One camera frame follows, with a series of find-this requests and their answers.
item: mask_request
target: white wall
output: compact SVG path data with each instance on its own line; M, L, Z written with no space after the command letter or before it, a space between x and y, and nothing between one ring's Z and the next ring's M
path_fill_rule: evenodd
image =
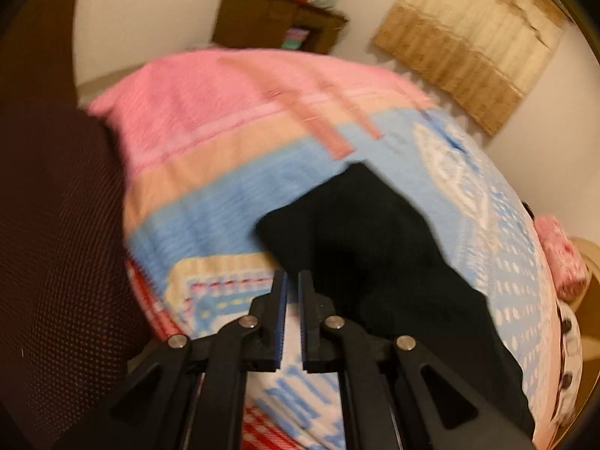
M370 45L394 0L340 0L350 24L334 55L410 74ZM155 57L206 45L219 0L78 0L76 84ZM600 66L569 26L538 83L489 139L444 93L422 84L488 152L536 212L553 212L572 234L600 243Z

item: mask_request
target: black garment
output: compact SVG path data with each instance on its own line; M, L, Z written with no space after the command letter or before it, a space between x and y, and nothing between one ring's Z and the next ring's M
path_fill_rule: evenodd
M412 335L533 435L523 372L485 296L446 264L418 211L364 164L268 213L256 231L288 273L313 272L338 314L374 335Z

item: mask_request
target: curtain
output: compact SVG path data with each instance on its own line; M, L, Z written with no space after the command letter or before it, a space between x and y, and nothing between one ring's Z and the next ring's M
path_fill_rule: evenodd
M373 43L494 135L548 63L565 20L551 0L397 0Z

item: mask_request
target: bedsheet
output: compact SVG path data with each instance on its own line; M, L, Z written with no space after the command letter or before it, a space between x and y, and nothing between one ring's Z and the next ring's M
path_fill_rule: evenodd
M216 332L269 290L275 264L253 234L259 218L367 161L487 296L523 369L536 434L548 431L556 298L532 221L485 153L412 83L303 52L209 49L146 65L89 111L121 137L128 250L188 335ZM248 396L305 448L341 449L337 382L301 371L290 308L282 369L251 374Z

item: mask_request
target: blue blanket section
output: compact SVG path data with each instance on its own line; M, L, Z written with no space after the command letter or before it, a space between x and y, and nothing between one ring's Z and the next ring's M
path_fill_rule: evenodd
M333 160L315 139L303 138L190 192L154 212L128 239L130 251L161 298L178 261L262 251L253 230L263 215L338 174L348 162L367 161L424 214L448 262L487 295L500 336L524 370L524 392L532 395L542 336L539 285L533 242L514 191L480 151L475 155L464 137L449 129L452 118L445 112L388 109L371 119L383 132L379 140L354 123L338 128L355 148L341 161ZM417 126L437 144L432 153L442 160L436 167L447 168L449 182L458 174L455 187L462 200L475 202L476 209L484 207L478 201L485 204L485 214L467 214L440 186L442 176L431 176L429 159L416 142ZM484 254L492 237L497 249Z

